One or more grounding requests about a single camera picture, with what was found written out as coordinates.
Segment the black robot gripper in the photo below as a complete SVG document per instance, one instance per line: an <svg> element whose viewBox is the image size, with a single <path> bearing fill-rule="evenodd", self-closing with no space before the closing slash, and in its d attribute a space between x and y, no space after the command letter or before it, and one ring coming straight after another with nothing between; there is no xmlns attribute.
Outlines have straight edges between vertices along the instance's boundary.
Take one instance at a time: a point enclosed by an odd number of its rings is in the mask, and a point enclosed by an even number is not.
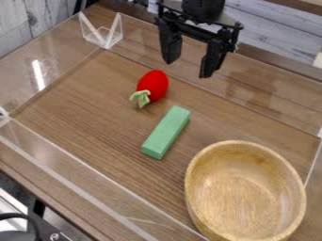
<svg viewBox="0 0 322 241"><path fill-rule="evenodd" d="M224 13L224 5L225 0L156 0L161 58L170 64L181 56L181 35L206 42L200 78L208 78L220 69L225 51L235 51L244 28Z"/></svg>

